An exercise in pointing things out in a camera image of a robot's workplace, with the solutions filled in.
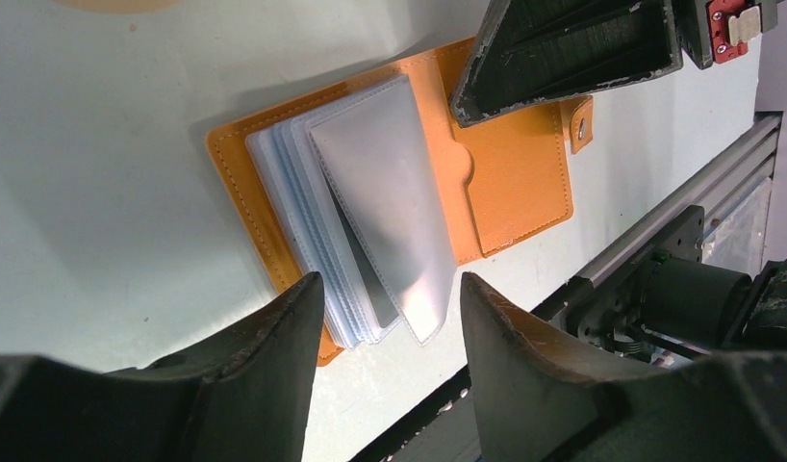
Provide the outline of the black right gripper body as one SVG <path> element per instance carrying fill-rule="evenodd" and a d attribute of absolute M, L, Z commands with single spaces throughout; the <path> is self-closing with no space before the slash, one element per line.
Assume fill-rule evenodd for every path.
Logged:
<path fill-rule="evenodd" d="M 777 0 L 674 0 L 676 34 L 699 69 L 724 64 L 749 52 L 749 42 L 778 22 Z"/>

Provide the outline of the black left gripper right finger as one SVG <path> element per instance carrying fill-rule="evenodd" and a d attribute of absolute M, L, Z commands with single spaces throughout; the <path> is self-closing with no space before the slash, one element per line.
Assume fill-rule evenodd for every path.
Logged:
<path fill-rule="evenodd" d="M 472 272 L 461 319 L 487 461 L 787 461 L 787 352 L 659 368 L 576 340 Z"/>

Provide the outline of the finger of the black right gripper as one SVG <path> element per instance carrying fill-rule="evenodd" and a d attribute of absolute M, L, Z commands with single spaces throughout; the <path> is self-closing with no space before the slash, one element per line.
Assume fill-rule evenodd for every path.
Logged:
<path fill-rule="evenodd" d="M 449 109 L 470 127 L 681 67 L 670 1 L 493 1 Z"/>

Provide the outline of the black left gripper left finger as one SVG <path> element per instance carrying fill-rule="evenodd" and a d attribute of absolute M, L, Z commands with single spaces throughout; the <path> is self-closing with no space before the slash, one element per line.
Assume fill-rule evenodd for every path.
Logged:
<path fill-rule="evenodd" d="M 298 461 L 323 313 L 312 272 L 142 369 L 0 355 L 0 461 Z"/>

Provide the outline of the orange leather card holder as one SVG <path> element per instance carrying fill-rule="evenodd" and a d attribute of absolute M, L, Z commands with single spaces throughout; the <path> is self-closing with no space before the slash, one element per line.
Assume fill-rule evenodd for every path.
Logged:
<path fill-rule="evenodd" d="M 459 267 L 572 216 L 567 157 L 592 141 L 593 98 L 462 127 L 448 99 L 472 46 L 384 64 L 207 135 L 273 288 L 322 276 L 320 366 L 399 324 L 428 343 Z"/>

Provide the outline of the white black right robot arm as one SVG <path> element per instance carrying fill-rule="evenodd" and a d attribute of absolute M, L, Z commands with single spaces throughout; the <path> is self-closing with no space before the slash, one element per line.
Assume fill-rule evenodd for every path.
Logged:
<path fill-rule="evenodd" d="M 685 60 L 709 69 L 744 57 L 775 27 L 774 1 L 494 1 L 451 95 L 463 127 L 558 103 L 572 142 L 602 90 L 644 83 Z M 677 192 L 514 326 L 621 357 L 659 349 L 690 360 L 714 350 L 787 349 L 787 259 L 756 276 L 706 265 L 702 207 Z"/>

